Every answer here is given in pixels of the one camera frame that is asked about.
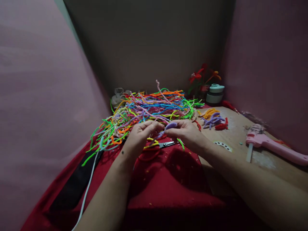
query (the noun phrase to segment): wooden table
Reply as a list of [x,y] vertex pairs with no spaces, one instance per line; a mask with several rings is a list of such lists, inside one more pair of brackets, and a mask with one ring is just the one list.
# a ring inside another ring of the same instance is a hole
[[[201,129],[201,132],[211,141],[222,141],[232,148],[230,155],[234,155],[237,159],[246,161],[248,146],[245,143],[247,127],[254,123],[243,115],[225,108],[215,107],[220,111],[223,118],[228,117],[229,129],[223,131]],[[199,117],[197,121],[202,126],[203,120]],[[265,132],[268,137],[277,140],[275,137]],[[216,196],[236,196],[231,186],[217,173],[212,166],[202,157],[199,157],[205,172],[207,181],[211,187],[212,193]],[[251,164],[278,176],[279,178],[289,182],[290,184],[308,192],[308,168],[293,164],[273,152],[264,148],[253,148]]]

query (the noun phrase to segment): pink glue gun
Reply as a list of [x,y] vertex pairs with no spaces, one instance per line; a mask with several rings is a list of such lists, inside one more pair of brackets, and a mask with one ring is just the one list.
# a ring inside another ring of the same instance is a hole
[[308,165],[308,156],[293,151],[281,144],[270,139],[265,133],[261,125],[252,126],[246,136],[246,143],[249,144],[246,160],[251,162],[252,147],[265,147],[283,158],[302,166]]

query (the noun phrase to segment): pile of pipe cleaners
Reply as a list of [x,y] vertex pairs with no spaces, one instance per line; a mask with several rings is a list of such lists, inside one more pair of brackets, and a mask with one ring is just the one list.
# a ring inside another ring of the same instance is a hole
[[224,129],[228,129],[228,118],[226,119],[222,118],[220,115],[220,111],[216,110],[215,108],[210,108],[203,114],[201,114],[198,111],[200,117],[202,120],[204,120],[204,127],[203,129],[209,127],[209,129],[212,129],[212,126],[215,126],[215,130],[221,131]]
[[133,125],[137,123],[154,120],[168,125],[174,119],[190,119],[197,123],[199,130],[201,129],[196,121],[197,110],[193,107],[202,107],[204,103],[200,103],[201,100],[197,99],[185,99],[182,90],[160,89],[157,80],[156,83],[158,92],[154,94],[145,95],[144,92],[123,94],[124,98],[114,114],[103,119],[103,123],[92,134],[89,151],[94,150],[94,153],[85,160],[82,166],[98,151],[117,148],[128,137]]

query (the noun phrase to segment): red fabric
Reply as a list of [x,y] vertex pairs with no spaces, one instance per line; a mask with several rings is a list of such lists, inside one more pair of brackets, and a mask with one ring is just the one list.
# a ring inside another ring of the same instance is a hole
[[[49,186],[21,230],[71,230],[74,227],[83,197],[74,210],[50,212],[49,207],[89,147],[90,142]],[[119,151],[120,148],[103,154],[95,169],[85,208]],[[149,158],[155,153],[156,150],[147,151],[143,157]],[[198,156],[187,148],[184,152],[179,144],[163,149],[151,162],[136,161],[128,201],[124,227],[129,229],[168,229],[168,225],[174,227],[185,220],[192,220],[197,225],[196,216],[200,214],[200,220],[205,214],[210,218],[209,227],[219,223],[215,218],[221,218],[226,209],[225,201],[211,195]]]

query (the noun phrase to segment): pink pipe cleaner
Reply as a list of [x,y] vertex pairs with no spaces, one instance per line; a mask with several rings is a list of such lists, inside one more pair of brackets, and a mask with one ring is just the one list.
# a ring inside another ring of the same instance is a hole
[[142,104],[142,102],[140,102],[139,100],[137,100],[134,95],[132,94],[132,92],[130,91],[132,98],[135,100],[135,102],[138,102],[139,104]]
[[159,82],[156,80],[156,83],[157,83],[157,89],[159,90],[159,92],[161,93],[161,95],[163,96],[163,98],[169,103],[169,104],[172,104],[164,95],[163,93],[161,92],[160,88],[159,88]]
[[142,107],[140,107],[140,106],[138,106],[138,105],[137,105],[137,108],[139,108],[139,109],[145,111],[146,114],[148,114],[148,115],[151,116],[151,117],[156,118],[156,120],[157,120],[157,119],[161,119],[161,120],[164,120],[167,124],[169,124],[169,122],[168,122],[166,119],[164,119],[163,117],[161,118],[161,117],[159,117],[159,116],[154,116],[154,115],[152,115],[151,113],[149,113],[146,109],[144,109],[144,108],[142,108]]

